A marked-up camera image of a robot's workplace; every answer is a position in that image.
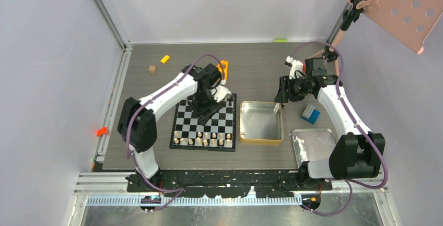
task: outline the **blue block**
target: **blue block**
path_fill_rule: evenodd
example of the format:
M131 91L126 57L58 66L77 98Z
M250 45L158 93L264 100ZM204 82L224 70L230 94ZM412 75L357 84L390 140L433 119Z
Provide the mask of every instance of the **blue block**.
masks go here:
M320 112L318 110L313 110L312 113L311 113L311 116L309 118L306 118L304 116L302 116L301 118L303 120L308 121L311 124L314 124L314 123L316 123L316 121L317 121L319 116L320 116Z

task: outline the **wood grain surface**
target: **wood grain surface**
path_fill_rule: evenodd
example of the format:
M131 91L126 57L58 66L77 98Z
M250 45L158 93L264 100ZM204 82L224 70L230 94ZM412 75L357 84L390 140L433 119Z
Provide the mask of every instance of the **wood grain surface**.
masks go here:
M301 43L229 43L229 44L139 44L133 48L120 96L116 119L103 163L104 169L132 169L134 164L126 159L125 143L117 132L124 100L139 99L169 83L181 71L203 54L213 54L229 62L226 87L242 101L274 101L279 78L289 74L285 58ZM319 45L306 46L295 56L303 61L321 49ZM160 60L170 55L167 64ZM216 64L207 57L198 64ZM157 74L148 72L150 65L157 66ZM300 116L311 103L321 112L312 125ZM289 103L283 109L285 139L280 146L246 145L240 142L237 133L236 152L214 152L205 150L169 149L174 117L174 107L157 122L157 141L154 145L155 158L161 169L286 169L296 168L294 149L288 136L294 129L330 128L335 131L323 106L313 97Z

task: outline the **pink perforated panel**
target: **pink perforated panel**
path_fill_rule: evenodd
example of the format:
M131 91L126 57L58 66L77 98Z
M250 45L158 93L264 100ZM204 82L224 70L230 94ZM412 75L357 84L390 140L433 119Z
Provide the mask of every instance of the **pink perforated panel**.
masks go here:
M443 14L443 0L373 0L364 10L367 17L419 54Z

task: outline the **red object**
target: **red object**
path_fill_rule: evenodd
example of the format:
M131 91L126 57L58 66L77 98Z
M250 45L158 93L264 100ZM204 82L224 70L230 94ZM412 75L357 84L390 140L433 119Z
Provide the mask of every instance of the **red object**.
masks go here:
M102 135L106 134L107 131L108 131L108 128L103 127L97 131L97 136L102 136Z

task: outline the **chessboard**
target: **chessboard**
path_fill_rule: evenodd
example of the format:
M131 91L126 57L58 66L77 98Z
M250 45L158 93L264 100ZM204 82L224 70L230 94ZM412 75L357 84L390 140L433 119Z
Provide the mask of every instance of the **chessboard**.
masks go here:
M234 152L237 94L220 101L223 107L205 125L198 124L191 102L188 97L177 104L169 148Z

